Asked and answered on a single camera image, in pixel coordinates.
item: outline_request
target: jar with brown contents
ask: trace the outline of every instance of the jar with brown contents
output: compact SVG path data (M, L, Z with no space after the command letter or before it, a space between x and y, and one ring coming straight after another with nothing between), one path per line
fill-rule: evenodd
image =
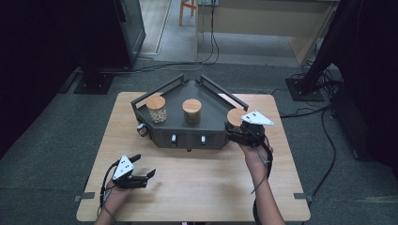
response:
M194 98L190 98L182 103L182 109L184 110L184 121L185 124L194 127L200 123L200 110L202 103Z

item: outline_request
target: jar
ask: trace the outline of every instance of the jar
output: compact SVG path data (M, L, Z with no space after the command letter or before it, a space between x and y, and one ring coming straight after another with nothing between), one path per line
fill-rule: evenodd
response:
M190 98L182 103L182 109L184 110L184 121L185 124L194 127L200 123L200 110L202 103L194 98Z
M150 117L155 123L164 122L167 119L166 100L161 96L149 97L146 100L146 106L149 109Z

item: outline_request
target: lid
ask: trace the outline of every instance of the lid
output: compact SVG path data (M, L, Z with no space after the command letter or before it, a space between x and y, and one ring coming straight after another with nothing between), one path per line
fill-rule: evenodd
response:
M246 111L238 108L230 110L226 115L228 123L230 123L232 126L239 127L242 124L242 119L240 118L240 116L246 113Z
M182 109L186 113L198 113L201 108L202 103L194 98L185 100L184 103L182 103Z
M159 110L166 104L166 100L161 96L149 97L146 100L147 108L151 110Z

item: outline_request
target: black tray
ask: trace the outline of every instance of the black tray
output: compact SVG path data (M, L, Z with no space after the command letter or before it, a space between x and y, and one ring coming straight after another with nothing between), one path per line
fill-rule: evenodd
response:
M164 122L155 123L152 121L146 105L139 108L136 105L163 89L167 89L161 94L166 100L167 119ZM226 115L235 106L220 97L213 89L226 94L241 105L244 111L247 111L246 103L204 75L200 77L200 80L195 81L184 81L184 76L179 76L156 90L138 97L131 102L131 106L138 123L147 129L150 138L158 147L187 148L189 150L194 148L220 149L228 142L224 126ZM195 98L202 103L201 119L197 126L188 126L184 122L182 103L189 98Z

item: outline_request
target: glass jar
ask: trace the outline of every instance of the glass jar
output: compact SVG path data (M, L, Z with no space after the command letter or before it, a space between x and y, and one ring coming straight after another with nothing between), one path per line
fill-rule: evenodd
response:
M149 97L146 100L146 106L150 117L155 123L164 122L167 119L166 100L161 96Z

